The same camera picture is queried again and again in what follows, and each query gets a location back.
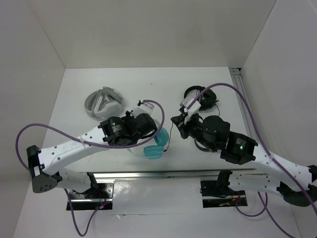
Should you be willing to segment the teal cat-ear headphones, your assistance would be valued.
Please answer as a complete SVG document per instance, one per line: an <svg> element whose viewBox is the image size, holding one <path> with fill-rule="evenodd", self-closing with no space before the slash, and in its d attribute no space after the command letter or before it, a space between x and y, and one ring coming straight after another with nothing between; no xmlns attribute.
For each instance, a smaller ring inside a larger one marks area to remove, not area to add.
<svg viewBox="0 0 317 238"><path fill-rule="evenodd" d="M129 153L146 159L159 159L165 152L165 146L170 141L170 136L167 130L162 127L159 133L154 137L156 145L150 145L143 148L143 154L136 154L131 149L127 149Z"/></svg>

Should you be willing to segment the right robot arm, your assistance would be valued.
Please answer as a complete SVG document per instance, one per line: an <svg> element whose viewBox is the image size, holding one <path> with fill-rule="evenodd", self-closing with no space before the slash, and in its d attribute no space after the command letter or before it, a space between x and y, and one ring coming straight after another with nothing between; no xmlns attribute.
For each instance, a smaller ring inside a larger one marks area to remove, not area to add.
<svg viewBox="0 0 317 238"><path fill-rule="evenodd" d="M191 137L220 158L236 165L246 165L261 175L246 175L229 170L221 171L216 189L221 194L230 191L252 190L275 194L289 204L307 207L317 200L316 166L301 166L278 155L269 155L254 139L230 130L230 123L219 116L201 119L198 114L185 120L185 115L171 118L181 138Z"/></svg>

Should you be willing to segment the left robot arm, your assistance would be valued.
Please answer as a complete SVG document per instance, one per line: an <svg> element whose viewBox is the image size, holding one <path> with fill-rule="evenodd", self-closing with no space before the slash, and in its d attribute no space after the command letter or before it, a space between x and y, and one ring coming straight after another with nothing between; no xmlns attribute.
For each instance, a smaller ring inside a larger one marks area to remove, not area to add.
<svg viewBox="0 0 317 238"><path fill-rule="evenodd" d="M95 177L90 172L75 172L66 166L94 153L111 148L124 149L137 144L146 135L157 131L156 122L147 113L122 118L110 117L91 131L51 148L36 145L27 148L28 167L34 193L64 187L87 198L98 192Z"/></svg>

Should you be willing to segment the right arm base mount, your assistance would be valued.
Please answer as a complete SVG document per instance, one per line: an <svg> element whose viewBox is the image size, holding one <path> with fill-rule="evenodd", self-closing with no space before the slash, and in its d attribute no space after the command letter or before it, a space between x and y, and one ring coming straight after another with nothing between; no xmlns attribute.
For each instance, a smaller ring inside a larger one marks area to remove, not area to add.
<svg viewBox="0 0 317 238"><path fill-rule="evenodd" d="M232 171L221 171L217 179L201 181L203 208L248 206L244 190L235 191L228 187L232 174Z"/></svg>

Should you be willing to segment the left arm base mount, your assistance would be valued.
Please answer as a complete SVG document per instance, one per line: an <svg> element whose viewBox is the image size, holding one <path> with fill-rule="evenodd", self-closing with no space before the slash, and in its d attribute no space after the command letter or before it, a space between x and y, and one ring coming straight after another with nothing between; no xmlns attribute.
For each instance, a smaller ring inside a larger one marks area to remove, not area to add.
<svg viewBox="0 0 317 238"><path fill-rule="evenodd" d="M88 198L69 191L74 211L112 210L114 181L98 183L98 190Z"/></svg>

